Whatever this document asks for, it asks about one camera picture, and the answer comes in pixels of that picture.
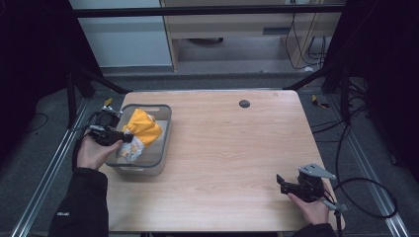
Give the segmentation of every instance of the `human hand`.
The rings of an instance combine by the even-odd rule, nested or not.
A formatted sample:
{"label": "human hand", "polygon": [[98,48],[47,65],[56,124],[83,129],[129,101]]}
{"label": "human hand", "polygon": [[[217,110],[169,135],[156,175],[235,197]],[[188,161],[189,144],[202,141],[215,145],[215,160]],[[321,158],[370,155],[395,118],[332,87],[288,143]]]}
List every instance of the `human hand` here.
{"label": "human hand", "polygon": [[[329,189],[323,183],[325,193],[329,194]],[[288,193],[287,196],[292,200],[302,211],[305,221],[313,225],[329,222],[329,207],[323,203],[322,199],[314,202],[305,202],[299,197]]]}
{"label": "human hand", "polygon": [[110,146],[102,146],[86,135],[77,154],[77,167],[99,170],[108,156],[123,144],[122,140]]}

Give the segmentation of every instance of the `black curtain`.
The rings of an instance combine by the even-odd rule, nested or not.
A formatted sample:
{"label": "black curtain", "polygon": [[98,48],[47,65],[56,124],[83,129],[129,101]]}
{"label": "black curtain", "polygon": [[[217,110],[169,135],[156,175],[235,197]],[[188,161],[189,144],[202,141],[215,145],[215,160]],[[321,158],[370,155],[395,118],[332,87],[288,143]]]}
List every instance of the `black curtain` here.
{"label": "black curtain", "polygon": [[[349,5],[359,2],[348,0]],[[342,14],[325,65],[357,34],[346,54],[350,76],[367,80],[367,103],[382,137],[399,164],[411,168],[419,181],[419,4],[377,0],[367,5]],[[368,20],[356,32],[365,17]],[[326,77],[325,84],[336,86],[336,75]]]}
{"label": "black curtain", "polygon": [[[2,165],[34,117],[38,100],[66,88],[71,67],[103,76],[78,20],[46,14],[72,10],[67,0],[4,3],[4,9],[0,4]],[[88,82],[89,78],[78,80]]]}

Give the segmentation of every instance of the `transparent plastic bin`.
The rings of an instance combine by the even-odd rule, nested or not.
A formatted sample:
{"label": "transparent plastic bin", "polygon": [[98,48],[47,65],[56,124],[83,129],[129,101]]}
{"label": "transparent plastic bin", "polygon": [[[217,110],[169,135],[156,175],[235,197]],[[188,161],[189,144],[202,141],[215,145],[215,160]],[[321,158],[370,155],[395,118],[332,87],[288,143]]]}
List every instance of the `transparent plastic bin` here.
{"label": "transparent plastic bin", "polygon": [[128,175],[159,175],[166,162],[166,149],[169,140],[170,118],[172,110],[167,105],[141,105],[129,104],[123,107],[123,115],[118,123],[117,130],[121,131],[123,126],[129,122],[135,109],[141,109],[155,117],[160,125],[162,133],[160,136],[145,148],[141,155],[132,164],[124,158],[117,158],[116,152],[112,153],[105,164],[112,167],[119,174]]}

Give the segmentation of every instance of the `gray floor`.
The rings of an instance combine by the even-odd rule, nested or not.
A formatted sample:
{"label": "gray floor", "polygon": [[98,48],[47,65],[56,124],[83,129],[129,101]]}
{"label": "gray floor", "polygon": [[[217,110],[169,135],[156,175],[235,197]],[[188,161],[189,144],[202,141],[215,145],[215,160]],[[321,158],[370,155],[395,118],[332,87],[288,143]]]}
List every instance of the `gray floor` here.
{"label": "gray floor", "polygon": [[[200,90],[200,89],[243,89],[265,88],[281,89],[299,81],[309,72],[295,70],[287,58],[284,46],[278,38],[267,39],[224,39],[222,43],[210,40],[184,40],[176,72],[144,72],[141,76],[110,77],[113,82],[135,91],[140,90]],[[313,60],[311,69],[317,67]],[[298,91],[307,119],[313,131],[325,122],[339,119],[336,112],[339,93],[323,95],[319,90],[322,80],[318,79]],[[103,101],[113,97],[115,108],[121,105],[124,95],[118,95],[108,88],[95,84],[97,94],[88,100],[87,115],[101,108]],[[311,95],[316,95],[320,103],[328,103],[332,108],[324,109],[311,103]],[[86,101],[78,96],[79,105]],[[363,104],[353,101],[354,108]],[[28,132],[13,153],[13,163],[1,171],[0,175],[0,234],[9,236],[30,203],[42,176],[48,169],[55,151],[66,132],[67,110],[66,93],[58,91],[39,101],[38,113]],[[368,111],[352,118],[350,135],[345,138],[339,156],[339,171],[342,179],[349,177],[373,176],[386,185],[399,203],[397,218],[376,219],[359,211],[349,203],[351,209],[344,213],[346,228],[344,236],[419,236],[416,218],[419,208],[419,186],[405,167],[396,167],[389,161],[390,154],[384,146],[374,124],[367,117]],[[336,142],[343,130],[338,125],[325,132],[315,133],[314,138],[326,168],[334,173]],[[70,177],[71,145],[57,169],[50,184],[49,192],[42,198],[36,217],[32,220],[30,232],[44,234],[50,217],[62,197]],[[349,184],[346,189],[351,197],[363,207],[379,214],[377,203],[382,205],[384,197],[371,186],[359,183]],[[337,199],[348,202],[338,190]],[[401,223],[409,233],[392,233],[391,223]]]}

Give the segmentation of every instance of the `black dot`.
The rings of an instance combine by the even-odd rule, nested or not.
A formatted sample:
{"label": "black dot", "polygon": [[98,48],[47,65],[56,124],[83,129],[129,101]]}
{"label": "black dot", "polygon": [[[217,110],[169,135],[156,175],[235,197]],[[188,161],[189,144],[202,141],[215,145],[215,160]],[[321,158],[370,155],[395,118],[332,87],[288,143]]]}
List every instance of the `black dot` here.
{"label": "black dot", "polygon": [[239,105],[241,108],[249,108],[249,107],[250,107],[250,102],[249,102],[249,101],[247,101],[247,100],[241,100],[241,101],[238,103],[238,105]]}

